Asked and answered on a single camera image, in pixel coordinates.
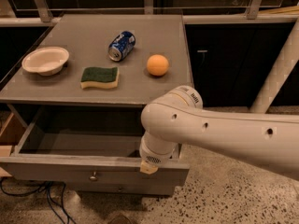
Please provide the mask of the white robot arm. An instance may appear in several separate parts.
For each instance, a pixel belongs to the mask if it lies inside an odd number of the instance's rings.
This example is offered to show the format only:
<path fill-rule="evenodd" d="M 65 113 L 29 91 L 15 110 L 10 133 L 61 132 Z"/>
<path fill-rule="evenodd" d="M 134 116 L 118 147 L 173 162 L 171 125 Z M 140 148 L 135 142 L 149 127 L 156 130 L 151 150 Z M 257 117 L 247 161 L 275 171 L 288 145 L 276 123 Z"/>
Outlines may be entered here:
<path fill-rule="evenodd" d="M 143 173 L 155 173 L 168 163 L 175 145 L 188 144 L 299 178 L 296 115 L 208 111 L 194 88 L 179 86 L 149 102 L 141 123 L 145 129 L 139 149 Z"/>

